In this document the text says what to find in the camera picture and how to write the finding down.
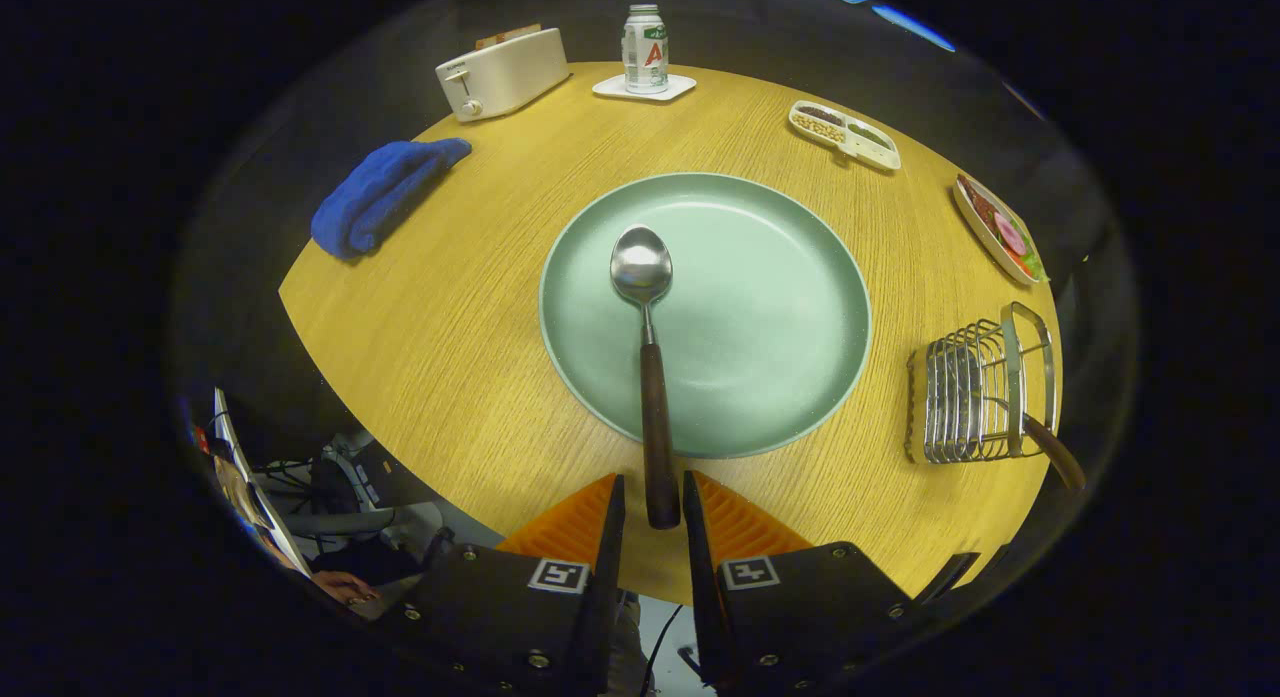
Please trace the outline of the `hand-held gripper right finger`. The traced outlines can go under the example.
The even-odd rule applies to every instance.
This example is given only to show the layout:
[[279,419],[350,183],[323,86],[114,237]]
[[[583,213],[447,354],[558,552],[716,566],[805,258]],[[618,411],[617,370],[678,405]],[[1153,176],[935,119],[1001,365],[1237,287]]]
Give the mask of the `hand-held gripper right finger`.
[[718,696],[846,696],[934,628],[929,607],[849,541],[726,559],[699,472],[684,474],[684,518],[699,675]]

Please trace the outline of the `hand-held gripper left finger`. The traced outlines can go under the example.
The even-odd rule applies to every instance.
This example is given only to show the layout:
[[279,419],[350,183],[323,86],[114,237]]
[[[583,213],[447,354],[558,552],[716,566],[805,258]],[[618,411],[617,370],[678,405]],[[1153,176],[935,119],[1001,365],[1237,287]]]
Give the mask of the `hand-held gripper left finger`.
[[622,474],[604,474],[497,547],[429,561],[375,622],[415,694],[603,694],[626,513]]

